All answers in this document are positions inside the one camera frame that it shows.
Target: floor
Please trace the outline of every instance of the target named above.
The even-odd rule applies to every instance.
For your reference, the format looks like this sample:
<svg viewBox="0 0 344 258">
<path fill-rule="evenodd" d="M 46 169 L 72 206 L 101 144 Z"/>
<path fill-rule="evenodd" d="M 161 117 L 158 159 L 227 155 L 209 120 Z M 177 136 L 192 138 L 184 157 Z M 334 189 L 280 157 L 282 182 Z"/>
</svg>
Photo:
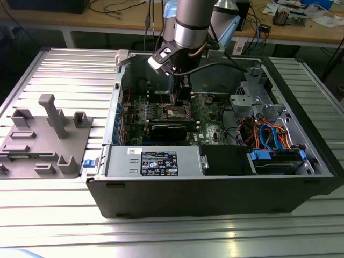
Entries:
<svg viewBox="0 0 344 258">
<path fill-rule="evenodd" d="M 59 31 L 28 30 L 28 33 L 42 47 L 65 47 L 62 33 Z M 111 34 L 110 40 L 106 40 L 106 36 L 102 33 L 74 32 L 73 36 L 78 48 L 143 50 L 143 37 L 140 35 Z M 1 103 L 39 51 L 38 47 L 22 30 L 17 29 L 15 31 L 14 40 L 9 40 L 6 37 L 2 38 L 0 40 Z M 228 47 L 230 53 L 233 47 L 234 42 Z M 152 49 L 151 38 L 148 38 L 146 48 L 147 50 Z M 275 45 L 266 44 L 265 47 L 261 47 L 253 55 L 271 56 L 274 49 Z M 275 51 L 274 54 L 276 56 L 290 56 L 290 54 L 293 54 L 293 51 L 295 49 L 291 49 L 290 46 L 280 45 L 278 51 Z M 335 49 L 328 49 L 328 51 L 334 52 Z M 326 55 L 318 47 L 301 47 L 296 57 L 303 59 L 318 76 L 321 76 L 330 59 L 330 54 Z M 337 90 L 338 85 L 344 82 L 343 70 L 344 63 L 338 65 L 325 82 L 326 86 L 338 100 L 343 98 Z"/>
</svg>

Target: white paper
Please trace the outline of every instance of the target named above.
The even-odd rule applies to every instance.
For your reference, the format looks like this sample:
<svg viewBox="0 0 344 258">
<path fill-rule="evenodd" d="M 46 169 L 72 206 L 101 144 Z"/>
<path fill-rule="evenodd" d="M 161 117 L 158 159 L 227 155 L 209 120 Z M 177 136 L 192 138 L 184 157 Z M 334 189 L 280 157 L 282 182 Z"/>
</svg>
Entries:
<svg viewBox="0 0 344 258">
<path fill-rule="evenodd" d="M 295 0 L 278 0 L 278 1 L 277 1 L 277 4 L 282 4 L 282 5 L 290 4 L 290 5 L 297 6 L 297 7 L 303 6 L 303 5 L 301 4 L 301 2 L 295 1 Z"/>
<path fill-rule="evenodd" d="M 263 13 L 266 13 L 267 15 L 275 15 L 277 11 L 277 4 L 267 4 L 267 7 L 265 7 Z"/>
<path fill-rule="evenodd" d="M 316 19 L 313 19 L 316 23 L 319 23 L 321 25 L 324 25 L 328 28 L 333 28 L 333 27 L 336 27 L 338 25 L 340 25 L 340 21 L 339 20 L 336 20 L 336 19 L 333 19 L 331 17 L 328 17 L 328 16 L 322 16 L 322 17 L 319 17 L 319 18 L 316 18 Z"/>
</svg>

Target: desk leg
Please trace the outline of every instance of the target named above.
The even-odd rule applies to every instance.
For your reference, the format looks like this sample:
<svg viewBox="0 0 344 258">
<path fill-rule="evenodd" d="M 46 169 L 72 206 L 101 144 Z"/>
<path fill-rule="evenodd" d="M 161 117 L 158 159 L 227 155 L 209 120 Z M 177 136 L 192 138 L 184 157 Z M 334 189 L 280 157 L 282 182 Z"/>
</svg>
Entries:
<svg viewBox="0 0 344 258">
<path fill-rule="evenodd" d="M 68 28 L 62 28 L 61 31 L 67 48 L 75 48 L 75 43 L 73 37 L 71 36 L 71 31 Z"/>
<path fill-rule="evenodd" d="M 245 43 L 247 42 L 248 37 L 238 37 L 236 42 L 235 42 L 235 46 L 232 52 L 232 55 L 241 55 L 242 51 L 243 51 L 243 47 L 245 45 Z"/>
</svg>

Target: red cable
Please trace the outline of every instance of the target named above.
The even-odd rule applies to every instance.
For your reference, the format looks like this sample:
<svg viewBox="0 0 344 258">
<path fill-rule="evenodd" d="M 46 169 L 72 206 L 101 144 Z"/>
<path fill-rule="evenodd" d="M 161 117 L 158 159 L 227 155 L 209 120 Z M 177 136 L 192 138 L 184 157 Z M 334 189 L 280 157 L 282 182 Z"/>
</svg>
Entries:
<svg viewBox="0 0 344 258">
<path fill-rule="evenodd" d="M 125 105 L 126 105 L 126 106 L 127 106 L 128 102 L 129 102 L 129 100 L 130 100 L 130 95 L 131 95 L 131 91 L 130 91 L 130 89 L 129 89 L 129 96 L 128 96 L 128 100 L 127 100 L 127 102 L 125 103 Z"/>
</svg>

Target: black plastic cover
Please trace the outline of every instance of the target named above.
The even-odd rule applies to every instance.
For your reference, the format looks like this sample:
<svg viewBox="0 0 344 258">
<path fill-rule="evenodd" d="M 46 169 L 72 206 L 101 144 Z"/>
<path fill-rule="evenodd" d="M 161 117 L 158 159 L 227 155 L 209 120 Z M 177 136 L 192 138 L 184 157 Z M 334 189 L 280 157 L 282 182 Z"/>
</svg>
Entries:
<svg viewBox="0 0 344 258">
<path fill-rule="evenodd" d="M 200 145 L 200 155 L 205 155 L 208 168 L 203 170 L 206 176 L 251 175 L 248 161 L 248 148 L 237 145 Z"/>
</svg>

